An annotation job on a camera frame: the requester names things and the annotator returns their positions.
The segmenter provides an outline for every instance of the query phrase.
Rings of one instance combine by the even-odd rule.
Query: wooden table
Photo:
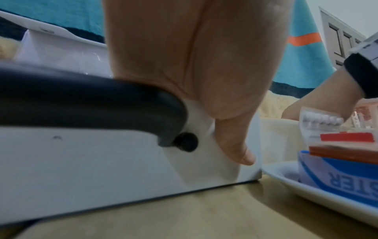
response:
[[[47,220],[17,239],[354,239],[378,229],[259,182]]]

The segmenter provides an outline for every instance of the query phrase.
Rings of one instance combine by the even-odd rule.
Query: white tray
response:
[[[299,196],[378,228],[378,208],[299,183],[297,161],[264,165],[262,170]]]

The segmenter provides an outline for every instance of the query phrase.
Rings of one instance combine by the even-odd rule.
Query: black handle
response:
[[[181,100],[156,87],[0,61],[0,125],[138,130],[182,148],[186,120]]]

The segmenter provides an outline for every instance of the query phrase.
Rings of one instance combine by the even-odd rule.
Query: white box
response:
[[[0,16],[29,29],[16,61],[111,76],[106,45],[43,22]],[[257,162],[240,166],[218,148],[213,119],[196,102],[185,103],[184,130],[199,138],[193,153],[160,148],[155,136],[134,131],[0,127],[0,224],[259,179],[259,117],[247,139]]]

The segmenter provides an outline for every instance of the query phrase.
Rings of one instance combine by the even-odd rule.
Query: finger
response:
[[[231,119],[215,120],[215,139],[222,151],[233,161],[252,165],[255,155],[245,144],[253,114],[248,113]]]

